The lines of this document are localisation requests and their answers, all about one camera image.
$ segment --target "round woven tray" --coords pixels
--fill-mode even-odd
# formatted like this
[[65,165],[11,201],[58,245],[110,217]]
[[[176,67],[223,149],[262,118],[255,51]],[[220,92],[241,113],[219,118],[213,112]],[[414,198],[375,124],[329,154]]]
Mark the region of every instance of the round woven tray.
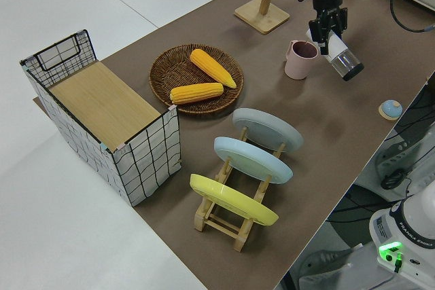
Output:
[[239,64],[221,49],[203,44],[186,44],[163,52],[150,70],[152,92],[166,105],[172,105],[170,91],[177,87],[197,83],[213,83],[214,79],[201,71],[190,61],[190,54],[195,49],[202,49],[220,63],[236,82],[236,88],[224,86],[223,95],[195,103],[179,105],[181,112],[199,115],[214,113],[231,105],[240,95],[243,87],[243,72]]

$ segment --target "yellow corn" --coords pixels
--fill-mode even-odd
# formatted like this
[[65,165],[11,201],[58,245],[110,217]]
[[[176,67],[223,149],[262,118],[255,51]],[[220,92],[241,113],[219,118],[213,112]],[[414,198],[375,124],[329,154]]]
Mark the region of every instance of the yellow corn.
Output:
[[183,105],[214,98],[222,93],[224,93],[224,86],[221,83],[199,83],[173,88],[169,97],[173,104]]
[[215,81],[218,81],[229,88],[236,88],[236,83],[232,79],[230,73],[204,50],[193,50],[190,54],[190,60]]

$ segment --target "storage box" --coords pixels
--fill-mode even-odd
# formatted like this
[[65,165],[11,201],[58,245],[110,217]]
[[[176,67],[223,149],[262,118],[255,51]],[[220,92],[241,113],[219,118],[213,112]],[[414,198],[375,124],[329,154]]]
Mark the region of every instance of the storage box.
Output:
[[157,112],[97,60],[86,30],[20,64],[66,142],[130,205],[181,168],[177,107]]

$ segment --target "mug holder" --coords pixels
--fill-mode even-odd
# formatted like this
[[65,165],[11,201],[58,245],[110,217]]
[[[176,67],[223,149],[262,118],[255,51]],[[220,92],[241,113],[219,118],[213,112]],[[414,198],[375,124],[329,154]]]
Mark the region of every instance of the mug holder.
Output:
[[271,0],[251,0],[234,11],[235,16],[267,34],[286,22],[290,15],[271,3]]
[[[246,142],[247,140],[247,127],[243,127],[241,131],[241,135],[239,137],[240,141]],[[273,155],[276,158],[279,158],[282,151],[284,150],[285,143],[282,143],[279,149],[273,152]],[[230,165],[230,159],[228,158],[223,166],[221,167],[219,173],[215,176],[215,181],[225,185],[227,182],[233,167]],[[271,181],[271,176],[268,176],[264,181],[261,181],[256,194],[254,196],[254,200],[259,202],[263,201],[266,190]],[[245,244],[249,233],[251,232],[252,225],[254,224],[253,219],[244,219],[241,227],[237,227],[232,223],[227,222],[225,219],[218,217],[213,213],[215,208],[215,202],[203,197],[203,201],[200,206],[196,210],[194,217],[194,226],[195,229],[202,232],[205,225],[210,225],[211,227],[219,230],[220,232],[225,233],[226,235],[234,238],[233,249],[240,252]]]

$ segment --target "brown table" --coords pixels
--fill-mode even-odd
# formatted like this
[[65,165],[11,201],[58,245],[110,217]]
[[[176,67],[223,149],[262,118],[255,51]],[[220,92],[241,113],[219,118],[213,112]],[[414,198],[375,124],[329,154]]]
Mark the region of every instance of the brown table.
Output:
[[[203,233],[194,229],[201,197],[189,186],[191,173],[214,178],[218,172],[222,162],[214,154],[214,138],[238,137],[231,111],[181,115],[183,167],[135,209],[209,289],[272,289],[393,128],[393,122],[379,115],[378,106],[392,98],[408,107],[435,67],[434,34],[401,29],[389,13],[389,0],[344,0],[349,28],[343,39],[366,68],[344,82],[320,58],[308,78],[294,81],[283,72],[285,52],[290,40],[305,39],[308,20],[315,17],[311,2],[272,0],[290,19],[261,35],[233,15],[248,1],[214,0],[103,60],[162,111],[165,106],[148,84],[153,61],[185,43],[221,48],[245,74],[235,107],[272,113],[305,139],[298,151],[281,156],[294,171],[293,179],[271,185],[263,202],[280,218],[271,227],[255,225],[242,253],[237,253],[232,238],[211,228]],[[396,0],[396,13],[416,28],[435,21],[433,13],[406,0]],[[237,173],[229,185],[244,192],[257,187]]]

